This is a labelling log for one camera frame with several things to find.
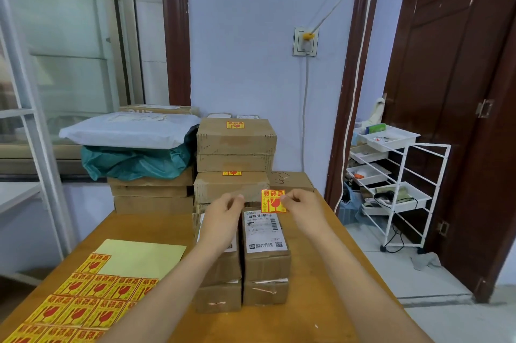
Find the door hinge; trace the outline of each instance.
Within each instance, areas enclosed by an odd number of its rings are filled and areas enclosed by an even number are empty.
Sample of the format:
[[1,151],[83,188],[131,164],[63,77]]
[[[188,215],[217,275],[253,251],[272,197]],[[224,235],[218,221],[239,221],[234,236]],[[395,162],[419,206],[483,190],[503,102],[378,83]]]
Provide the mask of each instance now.
[[442,235],[443,237],[446,237],[447,234],[448,234],[448,229],[450,227],[450,224],[446,221],[441,221],[437,224],[437,231],[439,232],[440,235]]
[[491,109],[493,108],[494,100],[486,100],[479,102],[477,105],[477,110],[475,111],[475,114],[477,117],[480,117],[482,119],[487,119],[489,115],[491,114]]

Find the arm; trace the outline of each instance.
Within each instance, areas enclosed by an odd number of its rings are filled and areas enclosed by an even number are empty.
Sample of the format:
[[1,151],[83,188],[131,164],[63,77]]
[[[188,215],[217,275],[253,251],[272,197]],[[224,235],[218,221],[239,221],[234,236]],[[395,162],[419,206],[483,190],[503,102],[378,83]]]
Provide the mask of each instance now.
[[231,243],[242,208],[242,195],[233,199],[224,194],[214,201],[206,210],[197,245],[100,342],[167,341],[204,275]]
[[321,255],[360,341],[432,342],[340,241],[313,192],[293,190],[281,202]]

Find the floor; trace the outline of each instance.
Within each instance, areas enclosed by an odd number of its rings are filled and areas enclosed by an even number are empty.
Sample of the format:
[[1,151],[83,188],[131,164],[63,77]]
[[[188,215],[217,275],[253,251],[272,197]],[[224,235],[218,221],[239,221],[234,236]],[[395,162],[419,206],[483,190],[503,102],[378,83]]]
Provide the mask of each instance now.
[[[417,257],[415,248],[383,253],[383,235],[375,226],[354,223],[346,229],[410,317],[435,343],[516,343],[516,303],[474,304],[471,292],[444,267],[415,270],[411,260]],[[410,243],[405,236],[403,241]],[[393,242],[400,242],[398,235]]]

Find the wall socket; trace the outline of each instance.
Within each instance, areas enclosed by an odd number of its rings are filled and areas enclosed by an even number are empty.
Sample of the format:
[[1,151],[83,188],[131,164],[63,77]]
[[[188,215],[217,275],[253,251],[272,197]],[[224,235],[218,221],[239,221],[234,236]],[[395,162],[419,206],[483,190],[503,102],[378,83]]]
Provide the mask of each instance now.
[[319,40],[319,29],[314,32],[315,37],[311,40],[303,40],[303,33],[310,33],[311,29],[295,27],[293,31],[292,56],[314,57],[317,55],[317,41]]

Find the green plastic package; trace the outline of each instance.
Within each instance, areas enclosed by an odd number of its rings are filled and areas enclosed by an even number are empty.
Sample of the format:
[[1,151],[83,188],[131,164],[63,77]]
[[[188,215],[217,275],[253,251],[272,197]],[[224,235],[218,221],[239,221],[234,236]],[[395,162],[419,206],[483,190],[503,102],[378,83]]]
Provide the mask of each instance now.
[[83,146],[81,162],[94,181],[100,177],[125,181],[141,177],[171,180],[189,166],[195,144],[196,132],[190,132],[182,145],[171,150]]

